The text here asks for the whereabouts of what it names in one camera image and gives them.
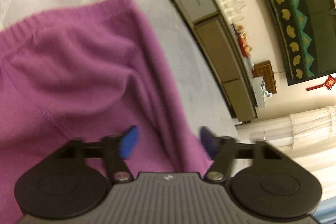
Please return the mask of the purple knit sweater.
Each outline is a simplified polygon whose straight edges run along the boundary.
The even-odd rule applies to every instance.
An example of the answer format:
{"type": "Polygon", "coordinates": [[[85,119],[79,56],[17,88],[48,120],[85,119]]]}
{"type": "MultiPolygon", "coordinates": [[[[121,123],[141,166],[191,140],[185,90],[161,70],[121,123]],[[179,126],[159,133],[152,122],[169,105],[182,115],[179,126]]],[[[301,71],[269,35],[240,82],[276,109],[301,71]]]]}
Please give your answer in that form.
{"type": "Polygon", "coordinates": [[[1,223],[21,212],[17,179],[73,138],[138,127],[126,163],[197,172],[211,162],[191,132],[153,29],[132,0],[41,12],[1,32],[1,223]]]}

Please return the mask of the red fruit plate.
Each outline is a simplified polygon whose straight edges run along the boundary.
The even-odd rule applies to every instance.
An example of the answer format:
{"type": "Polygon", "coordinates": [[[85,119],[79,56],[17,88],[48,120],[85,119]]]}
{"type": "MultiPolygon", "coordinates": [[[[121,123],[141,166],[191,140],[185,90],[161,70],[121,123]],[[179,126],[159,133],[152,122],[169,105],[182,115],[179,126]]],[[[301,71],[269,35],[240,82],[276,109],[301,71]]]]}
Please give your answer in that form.
{"type": "Polygon", "coordinates": [[[234,27],[238,36],[238,43],[240,50],[243,56],[248,58],[250,57],[250,53],[253,50],[253,48],[248,44],[248,36],[246,30],[242,25],[234,25],[234,27]]]}

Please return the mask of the cream window curtain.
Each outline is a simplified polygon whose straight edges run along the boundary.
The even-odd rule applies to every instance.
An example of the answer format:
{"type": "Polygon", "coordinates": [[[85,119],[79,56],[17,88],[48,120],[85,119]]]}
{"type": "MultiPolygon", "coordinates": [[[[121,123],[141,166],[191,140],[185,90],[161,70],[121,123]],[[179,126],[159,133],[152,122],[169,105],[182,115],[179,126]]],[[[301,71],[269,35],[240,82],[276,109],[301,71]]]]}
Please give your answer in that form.
{"type": "Polygon", "coordinates": [[[335,106],[290,114],[293,150],[335,137],[335,106]]]}

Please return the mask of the long grey brown sideboard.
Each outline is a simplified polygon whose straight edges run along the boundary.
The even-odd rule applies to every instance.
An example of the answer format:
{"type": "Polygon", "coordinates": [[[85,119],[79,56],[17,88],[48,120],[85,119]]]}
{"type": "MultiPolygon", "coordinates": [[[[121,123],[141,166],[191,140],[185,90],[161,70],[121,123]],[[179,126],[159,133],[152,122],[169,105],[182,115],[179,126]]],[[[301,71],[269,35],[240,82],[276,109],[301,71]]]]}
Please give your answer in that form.
{"type": "Polygon", "coordinates": [[[257,118],[252,71],[219,0],[171,0],[206,59],[232,117],[257,118]]]}

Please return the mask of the grey storage tray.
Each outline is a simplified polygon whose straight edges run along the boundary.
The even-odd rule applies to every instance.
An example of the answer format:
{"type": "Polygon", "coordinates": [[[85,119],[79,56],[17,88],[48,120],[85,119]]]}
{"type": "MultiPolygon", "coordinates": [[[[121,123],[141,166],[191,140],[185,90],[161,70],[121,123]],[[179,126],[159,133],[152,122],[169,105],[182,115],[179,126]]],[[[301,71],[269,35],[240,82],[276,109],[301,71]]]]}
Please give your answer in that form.
{"type": "Polygon", "coordinates": [[[265,108],[266,102],[272,97],[272,93],[266,88],[263,77],[255,77],[252,79],[252,87],[258,108],[265,108]]]}

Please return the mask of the red chinese knot ornament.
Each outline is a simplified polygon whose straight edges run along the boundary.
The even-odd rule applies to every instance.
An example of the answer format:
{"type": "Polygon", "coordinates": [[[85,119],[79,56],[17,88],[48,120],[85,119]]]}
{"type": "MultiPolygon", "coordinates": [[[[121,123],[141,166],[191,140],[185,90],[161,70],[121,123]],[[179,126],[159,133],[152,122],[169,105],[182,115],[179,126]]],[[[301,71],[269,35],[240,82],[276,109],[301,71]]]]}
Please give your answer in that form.
{"type": "Polygon", "coordinates": [[[331,90],[333,86],[335,85],[335,83],[336,83],[335,77],[333,77],[332,75],[328,75],[324,83],[306,88],[306,91],[309,92],[309,91],[317,90],[320,88],[326,88],[327,90],[331,90]]]}

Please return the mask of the brown wooden box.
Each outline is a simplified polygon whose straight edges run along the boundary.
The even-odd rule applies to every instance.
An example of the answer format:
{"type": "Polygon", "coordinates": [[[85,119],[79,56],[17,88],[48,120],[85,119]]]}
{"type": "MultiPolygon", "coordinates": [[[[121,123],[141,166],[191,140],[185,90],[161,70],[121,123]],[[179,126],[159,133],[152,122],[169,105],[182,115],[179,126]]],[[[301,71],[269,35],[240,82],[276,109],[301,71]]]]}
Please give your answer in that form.
{"type": "Polygon", "coordinates": [[[252,74],[254,77],[263,77],[268,92],[277,93],[275,73],[270,61],[255,64],[252,74]]]}

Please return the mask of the white floor air conditioner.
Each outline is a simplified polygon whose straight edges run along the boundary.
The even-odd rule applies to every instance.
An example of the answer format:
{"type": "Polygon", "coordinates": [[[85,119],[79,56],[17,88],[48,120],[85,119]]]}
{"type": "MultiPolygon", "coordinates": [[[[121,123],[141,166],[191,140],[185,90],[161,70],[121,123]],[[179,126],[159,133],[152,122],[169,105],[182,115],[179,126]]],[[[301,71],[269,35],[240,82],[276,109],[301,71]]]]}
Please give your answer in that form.
{"type": "Polygon", "coordinates": [[[250,142],[265,141],[275,147],[293,144],[293,125],[289,117],[256,122],[249,133],[250,142]]]}

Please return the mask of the clear glass cups set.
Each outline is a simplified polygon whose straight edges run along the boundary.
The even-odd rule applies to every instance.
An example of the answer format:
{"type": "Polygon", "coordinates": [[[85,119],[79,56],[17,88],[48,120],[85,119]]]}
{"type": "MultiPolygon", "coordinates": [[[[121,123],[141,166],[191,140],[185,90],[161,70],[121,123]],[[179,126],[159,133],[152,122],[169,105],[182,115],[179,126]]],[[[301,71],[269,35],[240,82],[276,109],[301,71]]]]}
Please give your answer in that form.
{"type": "Polygon", "coordinates": [[[219,0],[222,11],[230,24],[244,19],[243,9],[246,7],[244,1],[239,0],[219,0]]]}

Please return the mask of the dark patterned wall screen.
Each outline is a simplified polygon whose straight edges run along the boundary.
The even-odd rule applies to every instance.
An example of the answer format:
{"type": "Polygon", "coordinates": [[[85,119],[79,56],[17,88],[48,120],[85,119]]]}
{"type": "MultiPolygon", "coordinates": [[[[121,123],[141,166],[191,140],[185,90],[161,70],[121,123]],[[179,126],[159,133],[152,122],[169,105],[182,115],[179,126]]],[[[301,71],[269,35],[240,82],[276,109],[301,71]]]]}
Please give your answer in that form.
{"type": "Polygon", "coordinates": [[[334,0],[264,0],[288,85],[335,73],[334,0]]]}

